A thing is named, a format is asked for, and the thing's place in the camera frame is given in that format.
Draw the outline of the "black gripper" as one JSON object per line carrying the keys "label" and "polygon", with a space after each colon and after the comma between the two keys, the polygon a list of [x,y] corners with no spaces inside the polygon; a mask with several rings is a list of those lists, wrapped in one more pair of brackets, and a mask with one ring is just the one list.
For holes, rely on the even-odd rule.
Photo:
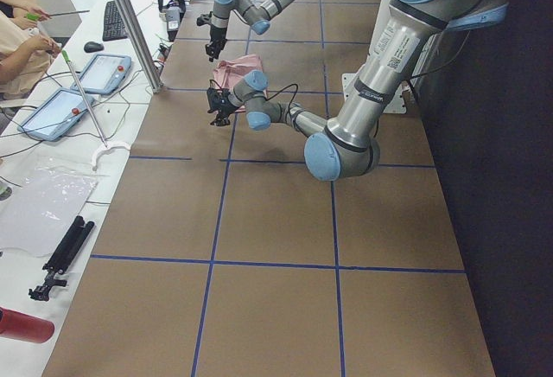
{"label": "black gripper", "polygon": [[240,108],[240,104],[231,93],[215,93],[213,95],[213,111],[216,117],[210,125],[227,126],[229,117]]}
{"label": "black gripper", "polygon": [[210,27],[210,42],[205,46],[209,58],[219,58],[220,53],[226,46],[226,32],[227,28],[219,28],[213,25]]}

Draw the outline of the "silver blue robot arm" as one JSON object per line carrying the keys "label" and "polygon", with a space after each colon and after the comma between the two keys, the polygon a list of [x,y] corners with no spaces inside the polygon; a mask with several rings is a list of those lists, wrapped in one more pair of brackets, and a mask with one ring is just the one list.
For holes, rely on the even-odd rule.
{"label": "silver blue robot arm", "polygon": [[366,62],[355,74],[346,100],[334,118],[322,118],[295,103],[267,99],[264,73],[251,71],[231,89],[210,88],[214,124],[227,125],[244,109],[254,131],[272,124],[302,133],[305,163],[322,181],[362,176],[378,164],[379,147],[371,132],[401,83],[410,80],[432,35],[488,27],[505,18],[508,0],[388,0],[389,18]]}
{"label": "silver blue robot arm", "polygon": [[256,5],[253,0],[214,0],[213,9],[208,14],[200,15],[198,26],[210,27],[210,42],[205,46],[211,62],[219,58],[225,48],[226,34],[230,15],[236,12],[256,35],[264,34],[270,28],[270,21],[280,15],[295,0],[265,0]]}

